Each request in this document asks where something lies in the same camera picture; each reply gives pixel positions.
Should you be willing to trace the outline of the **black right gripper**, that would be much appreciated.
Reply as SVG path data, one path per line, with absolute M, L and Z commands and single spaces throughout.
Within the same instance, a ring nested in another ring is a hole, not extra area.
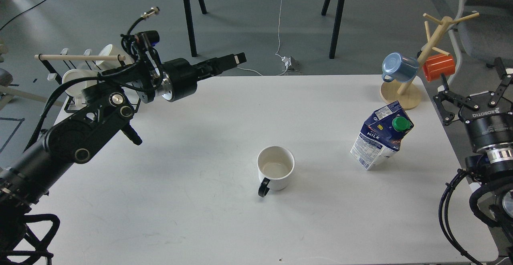
M 500 145 L 511 144 L 513 140 L 512 101 L 503 97 L 512 83 L 512 75 L 507 73 L 502 58 L 496 57 L 493 65 L 501 82 L 495 92 L 491 92 L 489 102 L 480 106 L 479 110 L 478 104 L 469 97 L 463 97 L 449 89 L 444 74 L 440 75 L 442 90 L 432 97 L 444 126 L 454 122 L 455 114 L 446 110 L 443 102 L 460 108 L 458 116 L 464 123 L 471 150 L 479 154 Z

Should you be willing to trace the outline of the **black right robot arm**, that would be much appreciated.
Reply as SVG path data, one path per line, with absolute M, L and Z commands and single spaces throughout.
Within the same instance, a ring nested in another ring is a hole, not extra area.
M 464 178 L 479 184 L 469 197 L 472 213 L 488 227 L 499 227 L 512 242 L 513 115 L 512 102 L 504 97 L 512 75 L 500 57 L 495 58 L 493 66 L 500 79 L 495 91 L 462 96 L 451 91 L 442 76 L 442 90 L 433 97 L 442 124 L 460 121 L 473 151 L 465 159 L 465 168 L 458 169 L 446 184 L 438 205 L 438 222 L 449 243 L 476 265 L 480 262 L 457 241 L 448 219 L 451 197 Z

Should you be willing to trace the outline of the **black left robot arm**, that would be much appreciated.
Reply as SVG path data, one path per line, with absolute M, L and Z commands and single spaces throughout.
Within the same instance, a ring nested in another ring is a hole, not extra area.
M 121 47 L 132 58 L 117 68 L 91 77 L 62 84 L 50 95 L 40 121 L 21 158 L 1 170 L 1 263 L 12 265 L 10 258 L 24 256 L 22 265 L 33 265 L 41 258 L 49 265 L 53 254 L 48 247 L 60 225 L 54 214 L 29 214 L 31 205 L 48 194 L 49 189 L 72 164 L 90 161 L 117 132 L 121 131 L 135 145 L 142 140 L 130 126 L 135 109 L 124 88 L 134 90 L 144 103 L 156 95 L 177 101 L 197 90 L 201 80 L 217 76 L 246 62 L 244 53 L 229 54 L 192 65 L 183 58 L 162 63 L 155 45 L 155 30 L 132 34 L 142 20 L 159 13 L 152 8 L 121 35 Z M 85 107 L 40 134 L 46 115 L 62 93 L 75 84 L 91 81 L 84 88 Z

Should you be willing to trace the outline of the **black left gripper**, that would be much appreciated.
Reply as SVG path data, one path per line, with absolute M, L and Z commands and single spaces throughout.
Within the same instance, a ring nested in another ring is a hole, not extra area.
M 157 89 L 157 94 L 162 95 L 169 102 L 175 102 L 194 94 L 198 81 L 219 75 L 245 62 L 247 62 L 245 53 L 213 57 L 196 65 L 191 65 L 183 58 L 167 61 L 160 69 L 162 82 Z

